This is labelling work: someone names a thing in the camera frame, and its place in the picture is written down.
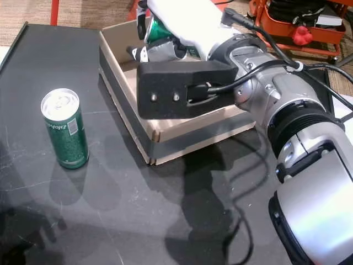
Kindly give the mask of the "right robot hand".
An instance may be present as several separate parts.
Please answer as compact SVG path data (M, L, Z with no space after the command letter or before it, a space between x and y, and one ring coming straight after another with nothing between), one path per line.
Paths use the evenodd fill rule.
M141 47L127 47L137 62L183 60L188 53L207 61L239 30L221 22L222 11L212 1L139 1L138 37Z

